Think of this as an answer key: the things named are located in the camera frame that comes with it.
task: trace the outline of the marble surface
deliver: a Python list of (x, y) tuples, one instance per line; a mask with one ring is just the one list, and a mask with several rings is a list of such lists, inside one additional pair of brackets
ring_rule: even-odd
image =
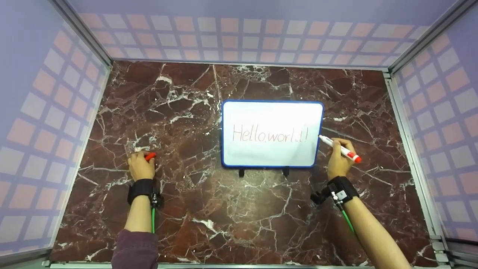
[(332, 202), (309, 199), (326, 184), (327, 145), (288, 178), (221, 167), (226, 99), (323, 102), (322, 134), (350, 139), (363, 159), (349, 175), (362, 200), (411, 263), (436, 265), (381, 72), (159, 62), (115, 63), (51, 260), (111, 259), (133, 141), (158, 154), (159, 262), (370, 264)]

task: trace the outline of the green cable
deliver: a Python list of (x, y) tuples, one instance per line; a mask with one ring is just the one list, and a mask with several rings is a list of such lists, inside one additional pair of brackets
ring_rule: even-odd
[(345, 211), (342, 210), (342, 214), (344, 215), (345, 220), (347, 221), (348, 225), (352, 229), (352, 232), (355, 234), (354, 226), (352, 226), (352, 223), (350, 222), (350, 219), (348, 219), (347, 213), (345, 213)]
[(156, 211), (156, 208), (152, 208), (151, 210), (151, 232), (154, 234), (154, 212)]

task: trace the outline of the red marker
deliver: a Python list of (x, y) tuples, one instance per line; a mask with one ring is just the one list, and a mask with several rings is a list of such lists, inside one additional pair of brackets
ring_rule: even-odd
[(144, 157), (144, 159), (149, 162), (149, 160), (151, 160), (152, 158), (156, 157), (156, 153), (154, 152), (151, 152), (150, 154), (148, 154), (147, 156)]
[[(322, 140), (324, 143), (326, 143), (329, 146), (332, 146), (332, 143), (334, 142), (332, 139), (328, 138), (327, 136), (319, 135), (320, 140)], [(347, 148), (340, 146), (340, 153), (344, 155), (345, 157), (351, 159), (355, 163), (359, 163), (362, 161), (362, 158), (360, 158), (359, 155), (351, 152)]]

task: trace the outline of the human hand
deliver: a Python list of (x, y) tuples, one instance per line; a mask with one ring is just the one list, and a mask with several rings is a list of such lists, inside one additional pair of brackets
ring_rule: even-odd
[(134, 181), (140, 179), (153, 179), (154, 158), (151, 158), (149, 162), (144, 159), (144, 155), (148, 155), (149, 152), (140, 151), (131, 154), (128, 158), (128, 165), (130, 166), (130, 173)]
[(352, 146), (352, 142), (340, 138), (332, 138), (332, 140), (334, 141), (332, 144), (333, 151), (332, 155), (330, 156), (330, 160), (327, 167), (328, 180), (331, 180), (337, 176), (346, 176), (348, 170), (352, 167), (352, 165), (354, 165), (354, 161), (345, 156), (342, 156), (342, 154), (340, 153), (341, 145), (343, 145), (351, 152), (355, 153), (355, 149), (354, 146)]

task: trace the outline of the purple panel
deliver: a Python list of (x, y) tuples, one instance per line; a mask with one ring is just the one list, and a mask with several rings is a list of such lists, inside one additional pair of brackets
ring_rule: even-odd
[(50, 247), (107, 70), (46, 1), (2, 2), (0, 255)]
[(117, 59), (387, 67), (455, 1), (69, 2)]
[(398, 74), (448, 237), (478, 241), (478, 6)]

